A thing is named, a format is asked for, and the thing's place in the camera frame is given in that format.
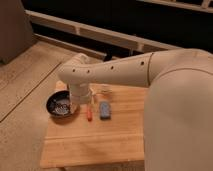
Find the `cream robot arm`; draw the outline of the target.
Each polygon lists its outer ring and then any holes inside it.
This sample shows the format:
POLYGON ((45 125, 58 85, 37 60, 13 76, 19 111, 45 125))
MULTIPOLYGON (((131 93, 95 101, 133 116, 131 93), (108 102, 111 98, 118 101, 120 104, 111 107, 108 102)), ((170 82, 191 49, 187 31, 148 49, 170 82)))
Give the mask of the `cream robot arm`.
POLYGON ((175 49, 96 64, 80 53, 58 75, 80 104, 91 83, 147 87, 145 171, 213 171, 212 53, 175 49))

